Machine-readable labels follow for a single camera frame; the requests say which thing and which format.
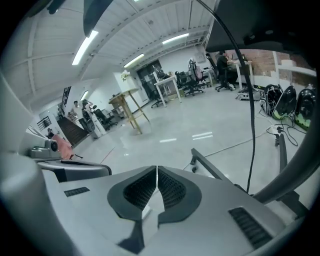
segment doorway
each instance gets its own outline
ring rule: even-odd
[[[153,100],[154,90],[156,90],[155,83],[156,78],[153,74],[155,68],[162,68],[159,60],[156,60],[150,64],[143,66],[141,69],[137,71],[141,84],[149,98],[149,100]]]

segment black cable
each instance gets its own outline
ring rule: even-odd
[[[295,128],[295,126],[296,126],[295,117],[294,117],[294,116],[291,116],[292,113],[293,113],[293,112],[291,112],[288,116],[284,116],[283,118],[281,118],[281,119],[280,119],[280,123],[276,123],[275,126],[282,126],[283,132],[285,133],[285,135],[286,135],[286,137],[288,138],[288,140],[290,141],[290,143],[291,143],[292,145],[298,147],[299,144],[298,144],[298,142],[296,141],[296,139],[290,134],[289,128],[295,129],[296,131],[298,131],[298,132],[300,132],[300,133],[302,133],[302,134],[306,134],[306,132],[301,131],[301,130],[298,130],[297,128]],[[284,119],[288,119],[288,118],[289,118],[290,121],[291,121],[291,125],[289,125],[289,124],[287,124],[287,123],[283,123],[283,120],[284,120]]]
[[[266,132],[267,132],[268,134],[275,135],[274,133],[269,132],[269,129],[270,129],[270,127],[266,129]]]
[[[261,116],[263,116],[264,118],[267,118],[268,115],[263,115],[263,114],[261,114],[261,110],[262,110],[262,107],[260,108],[259,114],[260,114]]]
[[[247,89],[248,89],[248,94],[249,94],[249,102],[250,102],[250,114],[251,114],[251,131],[252,131],[252,143],[253,143],[253,148],[252,148],[252,158],[251,158],[251,164],[250,164],[250,171],[249,171],[249,177],[248,177],[248,181],[247,181],[247,186],[246,186],[246,192],[249,193],[249,188],[250,188],[250,180],[251,180],[251,175],[252,175],[252,168],[254,165],[254,160],[255,160],[255,151],[256,151],[256,130],[255,130],[255,102],[254,102],[254,94],[253,94],[253,88],[251,85],[251,81],[249,78],[249,74],[248,74],[248,70],[246,69],[246,65],[245,65],[245,61],[242,57],[242,54],[239,50],[239,47],[234,39],[234,37],[232,36],[232,34],[230,33],[230,31],[228,30],[228,28],[226,27],[226,25],[223,23],[223,21],[220,19],[220,17],[212,10],[209,8],[209,6],[207,6],[204,2],[202,2],[201,0],[196,0],[199,4],[201,4],[205,9],[207,9],[209,11],[209,13],[214,17],[214,19],[216,20],[216,22],[218,22],[220,24],[220,26],[223,28],[223,30],[225,31],[225,33],[227,34],[227,36],[229,37],[235,53],[240,61],[241,67],[244,71],[244,78],[245,78],[245,82],[247,85]]]

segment brick wall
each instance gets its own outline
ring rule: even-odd
[[[309,66],[309,64],[301,55],[291,54],[290,59],[296,62],[297,67],[313,70],[313,68]],[[307,74],[296,73],[296,72],[292,72],[292,81],[296,84],[303,85],[303,86],[307,86],[308,84],[313,84],[313,85],[317,84],[316,77],[313,77]]]
[[[226,54],[229,59],[232,59],[232,54],[235,54],[235,50],[226,50]],[[275,60],[273,52],[270,50],[257,50],[257,49],[242,49],[241,53],[245,55],[248,61],[252,61],[253,74],[256,76],[268,76],[271,77],[271,71],[276,71]],[[211,53],[211,57],[215,63],[217,63],[218,52]],[[293,60],[296,62],[297,67],[311,69],[308,63],[300,55],[289,55],[287,53],[277,52],[278,64],[281,64],[281,60]],[[289,70],[279,70],[280,79],[290,80]],[[317,79],[315,77],[292,72],[292,82],[307,86],[308,84],[315,85]]]

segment fluorescent light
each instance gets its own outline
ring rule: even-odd
[[[177,140],[176,138],[163,139],[163,140],[160,140],[160,143],[164,143],[164,142],[174,142],[174,141],[176,141],[176,140]]]
[[[141,59],[142,57],[144,57],[144,54],[140,54],[138,57],[134,58],[133,60],[131,60],[128,64],[124,65],[124,68],[129,67],[132,63],[136,62],[137,60]]]
[[[86,98],[88,92],[89,92],[88,90],[86,90],[86,91],[84,92],[84,94],[82,95],[82,97],[81,97],[81,99],[80,99],[81,102]]]
[[[162,43],[163,43],[163,44],[167,44],[167,43],[169,43],[169,42],[171,42],[171,41],[174,41],[174,40],[177,40],[177,39],[180,39],[180,38],[186,38],[187,36],[189,36],[189,33],[187,33],[187,34],[182,34],[182,35],[178,35],[178,36],[176,36],[176,37],[173,37],[173,38],[170,38],[170,39],[168,39],[168,40],[165,40],[165,41],[163,41]]]
[[[198,137],[198,138],[193,138],[193,140],[201,140],[201,139],[206,139],[206,138],[211,138],[213,137],[213,135],[209,135],[209,136],[204,136],[204,137]]]
[[[205,136],[205,135],[209,135],[209,134],[212,134],[212,131],[210,131],[210,132],[205,132],[205,133],[201,133],[201,134],[192,135],[192,138],[194,138],[194,137],[200,137],[200,136]]]
[[[96,37],[96,35],[98,34],[97,31],[92,30],[91,34],[89,37],[86,37],[83,41],[83,43],[81,44],[78,52],[76,53],[72,65],[78,65],[82,56],[85,54],[88,46],[90,45],[90,43],[93,41],[93,39]]]

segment glossy white floor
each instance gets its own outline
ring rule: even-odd
[[[206,156],[251,139],[249,102],[236,100],[235,91],[221,90],[218,93],[214,88],[206,88],[204,91],[182,98],[182,103],[177,99],[172,100],[167,107],[160,105],[151,108],[151,104],[145,106],[143,111],[150,123],[143,116],[137,119],[143,134],[138,134],[130,123],[123,121],[98,140],[84,141],[85,146],[80,145],[75,151],[84,157],[83,160],[108,165],[113,174],[118,174],[150,165],[183,169],[192,158],[192,148]],[[259,110],[259,103],[256,102],[255,113]],[[278,123],[272,118],[268,119],[273,124]],[[261,115],[255,118],[257,136],[265,133],[271,125],[268,119]],[[300,145],[304,134],[293,129],[290,133]],[[298,147],[285,139],[290,160]],[[246,189],[251,156],[252,141],[249,141],[208,156],[208,159],[233,183]],[[275,147],[275,137],[267,133],[258,137],[250,194],[258,192],[277,176],[279,163],[279,148]],[[198,173],[208,175],[202,169]],[[297,190],[301,196],[300,201],[307,207],[312,204],[318,181],[319,172],[307,181],[307,185]],[[284,215],[278,205],[273,210]],[[286,218],[284,221],[287,223],[291,221],[288,216],[283,218]]]

